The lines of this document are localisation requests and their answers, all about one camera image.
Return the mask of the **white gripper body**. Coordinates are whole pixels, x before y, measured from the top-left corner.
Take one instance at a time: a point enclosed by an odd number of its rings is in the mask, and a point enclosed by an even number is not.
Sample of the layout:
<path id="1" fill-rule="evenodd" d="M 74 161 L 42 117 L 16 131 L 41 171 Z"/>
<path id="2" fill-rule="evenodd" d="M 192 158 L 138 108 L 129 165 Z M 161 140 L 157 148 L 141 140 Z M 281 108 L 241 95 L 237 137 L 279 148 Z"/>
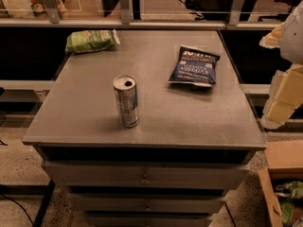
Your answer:
<path id="1" fill-rule="evenodd" d="M 292 63 L 303 63 L 303 1 L 288 16 L 282 28 L 280 55 Z"/>

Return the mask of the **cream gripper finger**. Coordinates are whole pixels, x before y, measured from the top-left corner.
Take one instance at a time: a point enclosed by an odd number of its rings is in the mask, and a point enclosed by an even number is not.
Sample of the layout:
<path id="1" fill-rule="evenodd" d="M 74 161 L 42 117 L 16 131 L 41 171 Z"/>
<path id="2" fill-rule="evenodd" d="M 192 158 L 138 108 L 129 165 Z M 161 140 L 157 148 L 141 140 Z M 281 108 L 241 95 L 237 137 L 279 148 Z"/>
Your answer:
<path id="1" fill-rule="evenodd" d="M 293 63 L 286 72 L 277 70 L 273 76 L 261 125 L 270 130 L 281 127 L 302 104 L 303 65 Z"/>
<path id="2" fill-rule="evenodd" d="M 284 23 L 274 28 L 259 41 L 259 45 L 269 49 L 280 48 L 280 39 L 283 27 Z"/>

